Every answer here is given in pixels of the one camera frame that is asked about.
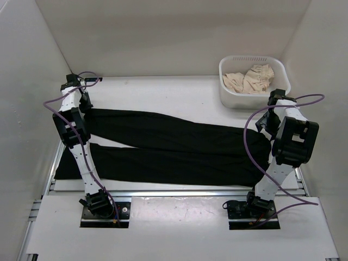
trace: garment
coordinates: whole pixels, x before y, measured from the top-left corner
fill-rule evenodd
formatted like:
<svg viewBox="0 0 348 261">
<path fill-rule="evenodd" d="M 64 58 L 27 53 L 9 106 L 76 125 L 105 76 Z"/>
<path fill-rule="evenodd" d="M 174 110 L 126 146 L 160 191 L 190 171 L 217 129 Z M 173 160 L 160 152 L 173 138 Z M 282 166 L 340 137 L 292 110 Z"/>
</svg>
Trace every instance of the garment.
<svg viewBox="0 0 348 261">
<path fill-rule="evenodd" d="M 254 186 L 263 174 L 247 157 L 243 129 L 194 123 L 143 111 L 91 109 L 85 115 L 91 134 L 134 148 L 91 144 L 100 178 L 131 182 Z M 266 170 L 271 150 L 261 133 L 247 131 L 252 155 Z M 68 149 L 56 179 L 80 174 Z"/>
<path fill-rule="evenodd" d="M 227 73 L 223 76 L 225 86 L 240 94 L 264 94 L 274 78 L 269 64 L 254 65 L 245 76 L 242 73 Z"/>
</svg>

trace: black trousers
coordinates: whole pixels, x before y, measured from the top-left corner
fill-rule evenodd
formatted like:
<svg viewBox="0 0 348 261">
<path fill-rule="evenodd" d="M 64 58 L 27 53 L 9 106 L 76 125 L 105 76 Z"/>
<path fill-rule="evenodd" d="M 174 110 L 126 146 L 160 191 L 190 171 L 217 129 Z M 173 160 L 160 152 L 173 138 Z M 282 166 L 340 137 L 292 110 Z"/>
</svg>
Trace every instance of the black trousers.
<svg viewBox="0 0 348 261">
<path fill-rule="evenodd" d="M 194 123 L 143 111 L 91 109 L 84 118 L 91 134 L 135 147 L 91 144 L 100 178 L 252 187 L 263 176 L 245 152 L 242 128 Z M 247 143 L 256 162 L 266 170 L 269 140 L 248 130 Z M 66 149 L 55 179 L 78 178 L 81 176 L 75 159 Z"/>
</svg>

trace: white robotic arm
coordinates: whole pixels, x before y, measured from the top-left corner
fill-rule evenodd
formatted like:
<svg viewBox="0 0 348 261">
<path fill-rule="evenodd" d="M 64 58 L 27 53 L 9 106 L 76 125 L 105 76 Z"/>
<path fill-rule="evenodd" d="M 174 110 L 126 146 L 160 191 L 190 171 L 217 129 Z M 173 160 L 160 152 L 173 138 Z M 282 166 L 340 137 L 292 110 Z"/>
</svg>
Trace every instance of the white robotic arm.
<svg viewBox="0 0 348 261">
<path fill-rule="evenodd" d="M 284 105 L 270 108 L 256 123 L 259 131 L 265 129 L 272 135 L 272 162 L 267 174 L 256 184 L 247 197 L 249 210 L 267 213 L 273 206 L 279 186 L 285 178 L 303 163 L 310 160 L 319 125 L 308 121 L 296 107 L 296 100 L 285 95 L 284 90 L 271 92 L 268 105 Z"/>
<path fill-rule="evenodd" d="M 75 157 L 84 182 L 85 200 L 80 200 L 80 203 L 87 207 L 92 214 L 108 216 L 113 212 L 113 206 L 108 199 L 108 195 L 101 188 L 102 182 L 98 176 L 90 152 L 89 139 L 91 135 L 85 128 L 82 116 L 82 113 L 92 108 L 93 105 L 90 102 L 88 92 L 82 88 L 76 88 L 81 86 L 76 74 L 69 74 L 66 76 L 66 79 L 67 83 L 62 85 L 60 90 L 63 96 L 68 92 L 70 94 L 63 99 L 59 113 L 74 126 L 83 142 L 84 150 L 69 125 L 56 114 L 53 114 L 53 120 L 63 144 L 69 148 Z"/>
</svg>

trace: beige garment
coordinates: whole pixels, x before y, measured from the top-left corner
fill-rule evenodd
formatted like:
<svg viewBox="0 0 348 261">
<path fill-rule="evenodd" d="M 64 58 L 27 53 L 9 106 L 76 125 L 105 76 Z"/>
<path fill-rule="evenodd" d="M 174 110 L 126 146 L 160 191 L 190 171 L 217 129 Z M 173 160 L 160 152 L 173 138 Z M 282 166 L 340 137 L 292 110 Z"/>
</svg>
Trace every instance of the beige garment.
<svg viewBox="0 0 348 261">
<path fill-rule="evenodd" d="M 244 81 L 244 74 L 237 72 L 237 73 L 227 73 L 223 76 L 223 82 L 227 88 L 229 88 L 232 91 L 243 93 L 243 81 Z"/>
<path fill-rule="evenodd" d="M 227 88 L 240 94 L 264 94 L 274 78 L 269 64 L 254 65 L 244 76 L 241 73 L 227 73 L 223 82 Z"/>
</svg>

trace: laundry basket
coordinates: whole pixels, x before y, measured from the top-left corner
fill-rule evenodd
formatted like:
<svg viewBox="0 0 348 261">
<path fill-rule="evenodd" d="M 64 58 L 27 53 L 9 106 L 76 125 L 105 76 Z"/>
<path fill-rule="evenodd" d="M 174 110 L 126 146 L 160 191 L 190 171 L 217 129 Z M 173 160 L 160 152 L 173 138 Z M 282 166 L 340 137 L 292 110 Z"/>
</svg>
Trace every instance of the laundry basket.
<svg viewBox="0 0 348 261">
<path fill-rule="evenodd" d="M 238 94 L 229 90 L 222 79 L 227 73 L 243 73 L 254 65 L 269 64 L 274 71 L 274 79 L 267 89 L 267 94 Z M 267 56 L 231 55 L 223 58 L 219 64 L 220 99 L 223 105 L 229 108 L 258 109 L 267 106 L 269 93 L 275 89 L 290 92 L 291 86 L 284 65 L 277 59 Z"/>
</svg>

